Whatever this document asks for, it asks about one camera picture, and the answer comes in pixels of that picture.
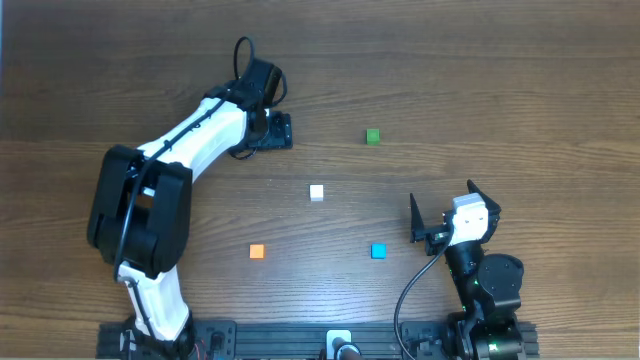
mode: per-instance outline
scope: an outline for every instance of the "wooden surface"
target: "wooden surface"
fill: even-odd
[[[85,237],[102,157],[189,115],[244,34],[287,74],[295,146],[195,184],[179,267],[198,318],[389,322],[428,260],[409,192],[435,224],[473,178],[504,209],[487,248],[524,262],[518,314],[542,354],[638,355],[640,2],[7,0],[4,16],[0,356],[91,357],[98,325],[132,313]],[[402,318],[458,307],[441,262]]]

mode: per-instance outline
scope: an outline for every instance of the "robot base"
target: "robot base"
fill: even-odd
[[[128,341],[131,321],[102,324],[98,334],[96,358],[162,359],[162,356]],[[195,321],[201,359],[318,359],[325,360],[329,330],[350,330],[352,342],[365,359],[406,360],[397,343],[393,324],[236,324],[234,321]],[[403,339],[416,360],[446,360],[442,352],[444,324],[426,321],[402,323]],[[538,358],[535,325],[520,323],[528,358]],[[189,359],[197,360],[193,351]]]

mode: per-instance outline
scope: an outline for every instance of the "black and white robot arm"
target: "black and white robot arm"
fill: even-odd
[[[189,236],[192,183],[225,152],[239,158],[292,147],[289,115],[270,110],[283,98],[273,100],[281,80],[286,94],[284,75],[254,59],[250,45],[242,77],[213,88],[159,139],[137,149],[117,145],[103,160],[87,237],[128,288],[134,342],[167,357],[186,358],[195,340],[176,267]]]

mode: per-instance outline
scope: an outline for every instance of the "white cube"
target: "white cube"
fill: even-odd
[[[324,185],[310,185],[309,197],[311,201],[322,201],[324,199]]]

